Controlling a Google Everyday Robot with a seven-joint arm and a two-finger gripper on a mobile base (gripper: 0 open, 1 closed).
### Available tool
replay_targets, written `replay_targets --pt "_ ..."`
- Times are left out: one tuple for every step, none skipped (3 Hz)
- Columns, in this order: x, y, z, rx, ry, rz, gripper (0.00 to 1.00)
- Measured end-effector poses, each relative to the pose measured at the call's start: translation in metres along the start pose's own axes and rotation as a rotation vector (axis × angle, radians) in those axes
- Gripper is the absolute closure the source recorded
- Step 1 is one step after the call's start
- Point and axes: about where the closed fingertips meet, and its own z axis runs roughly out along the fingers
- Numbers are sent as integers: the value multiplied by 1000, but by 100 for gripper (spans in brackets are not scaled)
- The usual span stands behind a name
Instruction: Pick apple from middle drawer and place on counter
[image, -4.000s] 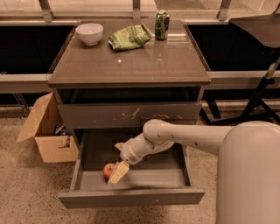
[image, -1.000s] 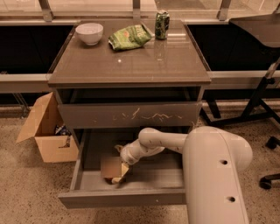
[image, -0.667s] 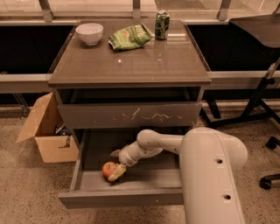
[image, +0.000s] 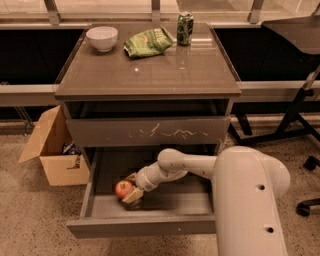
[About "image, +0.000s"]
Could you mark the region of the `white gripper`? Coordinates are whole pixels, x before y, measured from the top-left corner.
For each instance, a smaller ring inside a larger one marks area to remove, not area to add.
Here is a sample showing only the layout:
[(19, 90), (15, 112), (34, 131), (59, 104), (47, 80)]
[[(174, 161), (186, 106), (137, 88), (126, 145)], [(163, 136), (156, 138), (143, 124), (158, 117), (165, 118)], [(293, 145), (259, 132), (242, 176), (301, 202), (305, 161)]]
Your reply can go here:
[(150, 192), (156, 188), (156, 185), (153, 184), (149, 178), (151, 169), (149, 167), (144, 167), (139, 170), (137, 173), (131, 173), (126, 177), (126, 180), (132, 184), (136, 183), (136, 186), (133, 186), (128, 194), (122, 199), (123, 203), (130, 204), (139, 200), (143, 196), (143, 192)]

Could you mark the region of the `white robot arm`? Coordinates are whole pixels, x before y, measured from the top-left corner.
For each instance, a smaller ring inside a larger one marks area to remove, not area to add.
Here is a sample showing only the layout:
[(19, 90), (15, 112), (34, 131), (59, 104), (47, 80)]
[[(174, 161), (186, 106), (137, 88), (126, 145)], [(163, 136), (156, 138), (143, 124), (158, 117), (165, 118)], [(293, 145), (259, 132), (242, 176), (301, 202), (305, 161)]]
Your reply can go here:
[(276, 199), (289, 189), (289, 171), (249, 147), (230, 147), (217, 156), (164, 149), (155, 163), (127, 177), (133, 188), (122, 201), (132, 203), (188, 173), (211, 182), (219, 256), (288, 256)]

